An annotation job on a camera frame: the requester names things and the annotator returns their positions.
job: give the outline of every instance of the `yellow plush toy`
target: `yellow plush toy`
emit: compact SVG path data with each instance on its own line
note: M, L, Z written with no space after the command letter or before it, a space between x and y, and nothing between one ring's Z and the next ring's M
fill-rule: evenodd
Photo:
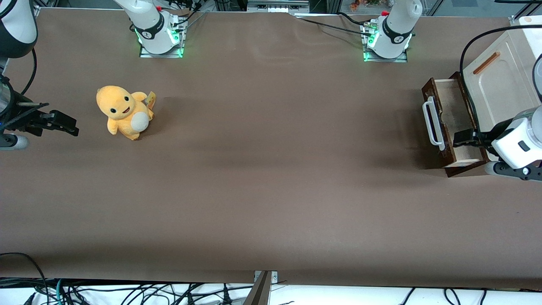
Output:
M152 107L155 101L156 95L152 91L149 96L143 92L129 94L117 86L105 86L98 89L96 94L98 107L109 117L109 132L116 135L117 130L120 130L130 140L139 139L139 133L154 118Z

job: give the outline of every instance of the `plush toy tail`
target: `plush toy tail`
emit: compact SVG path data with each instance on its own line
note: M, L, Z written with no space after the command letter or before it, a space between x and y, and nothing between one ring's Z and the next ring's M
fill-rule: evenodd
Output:
M152 110L152 108L154 107L155 101L156 101L156 94L151 91L151 93L149 93L149 96L147 96L147 98L145 99L144 103L147 105L147 108Z

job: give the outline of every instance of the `white floor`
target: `white floor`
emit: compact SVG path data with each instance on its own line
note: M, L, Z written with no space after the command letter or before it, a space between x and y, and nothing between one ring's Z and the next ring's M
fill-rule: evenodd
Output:
M229 288L240 287L246 284L228 284ZM187 284L173 285L177 294L182 294L188 288ZM87 288L94 289L119 289L135 288L136 285L123 286L92 286ZM197 288L193 293L209 293L221 291L222 284L205 284ZM246 297L250 289L232 290L229 292L233 300L239 300ZM329 305L329 304L348 304L348 305L398 305L401 304L410 291L410 288L394 287L341 287L341 286L309 286L309 285L273 285L270 295L269 305L284 305L293 302L292 305ZM478 305L483 291L481 290L455 290L462 305ZM0 305L21 305L34 292L32 288L4 288L0 289ZM81 294L87 302L92 305L119 305L130 291L115 292L95 292L83 291ZM159 295L169 297L150 297L145 305L167 305L173 302L172 295L159 292ZM455 302L452 294L449 297ZM141 302L142 296L136 298L131 305ZM36 294L33 305L45 303L44 295ZM196 304L216 305L221 298L218 296L206 297ZM406 305L446 305L448 302L444 298L443 289L436 288L417 288L410 296ZM542 293L535 292L515 292L515 291L488 291L483 305L509 305L522 304L534 305L542 304Z

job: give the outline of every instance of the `cabinet handle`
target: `cabinet handle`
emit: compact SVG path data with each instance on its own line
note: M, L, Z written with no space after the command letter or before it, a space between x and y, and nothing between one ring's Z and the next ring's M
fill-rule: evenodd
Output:
M431 119L429 118L429 113L427 112L427 108L431 110L431 116L433 117L433 123L431 123ZM442 130L440 128L440 122L438 121L438 115L437 115L437 109L435 108L435 100L433 97L429 97L425 103L423 103L422 106L423 110L423 117L425 118L425 125L427 126L427 134L429 135L429 141L434 146L438 146L440 150L445 149L444 140L442 139ZM437 139L433 137L433 131L435 131Z
M499 58L499 56L501 56L501 52L495 52L495 53L491 54L491 56L488 59L486 59L486 61L484 61L478 68L474 69L473 74L474 75L480 74L480 72L482 72L482 70L487 68L487 66L489 66L490 63L495 61L495 59Z

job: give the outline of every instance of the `brown paper mat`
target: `brown paper mat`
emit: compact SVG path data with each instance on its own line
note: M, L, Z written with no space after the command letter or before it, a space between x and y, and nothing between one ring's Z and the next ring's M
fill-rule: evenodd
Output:
M505 18L422 18L408 64L363 62L355 35L287 14L208 14L178 60L138 58L123 11L44 9L38 24L27 96L81 131L2 152L0 250L47 277L540 283L540 185L428 169L421 87ZM10 63L15 88L30 71L30 56ZM141 141L107 132L104 85L156 93ZM17 261L1 276L37 276Z

